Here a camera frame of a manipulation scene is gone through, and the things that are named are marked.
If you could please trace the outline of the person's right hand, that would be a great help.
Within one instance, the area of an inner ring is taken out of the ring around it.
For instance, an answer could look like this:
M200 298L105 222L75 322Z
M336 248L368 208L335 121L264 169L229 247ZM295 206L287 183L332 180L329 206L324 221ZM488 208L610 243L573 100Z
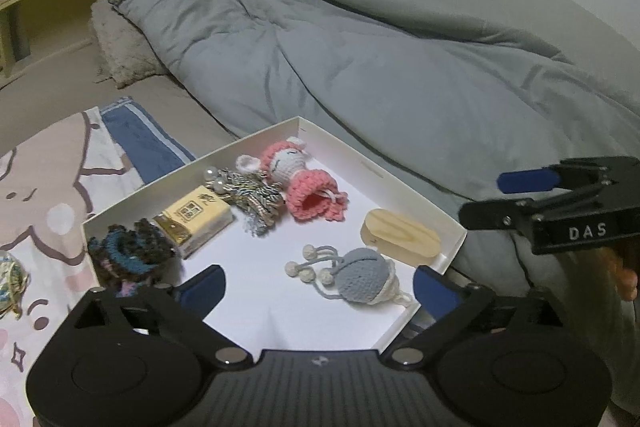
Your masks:
M600 248L599 255L620 298L624 301L634 301L639 292L638 274L634 270L626 268L624 260L612 248Z

